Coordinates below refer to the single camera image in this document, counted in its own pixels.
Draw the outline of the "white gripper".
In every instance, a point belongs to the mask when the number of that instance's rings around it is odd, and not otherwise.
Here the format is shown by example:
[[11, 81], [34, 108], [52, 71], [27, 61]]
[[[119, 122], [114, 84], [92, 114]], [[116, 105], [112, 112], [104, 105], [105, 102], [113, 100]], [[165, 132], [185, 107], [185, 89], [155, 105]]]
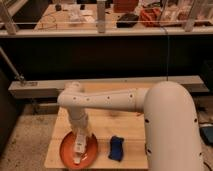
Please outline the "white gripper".
[[89, 133], [89, 120], [88, 115], [82, 115], [79, 118], [69, 117], [72, 132], [76, 136], [74, 141], [74, 157], [73, 161], [75, 164], [80, 164], [82, 154], [86, 151], [87, 138], [90, 136]]

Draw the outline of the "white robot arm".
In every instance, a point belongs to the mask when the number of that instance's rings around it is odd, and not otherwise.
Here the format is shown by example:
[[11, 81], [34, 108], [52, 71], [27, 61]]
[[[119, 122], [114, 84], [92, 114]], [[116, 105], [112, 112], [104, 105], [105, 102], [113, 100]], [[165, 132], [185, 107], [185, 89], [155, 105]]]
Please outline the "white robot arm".
[[163, 81], [150, 88], [86, 93], [73, 82], [57, 102], [68, 111], [74, 130], [74, 159], [97, 153], [86, 110], [104, 109], [144, 114], [146, 152], [150, 171], [204, 171], [194, 101], [182, 85]]

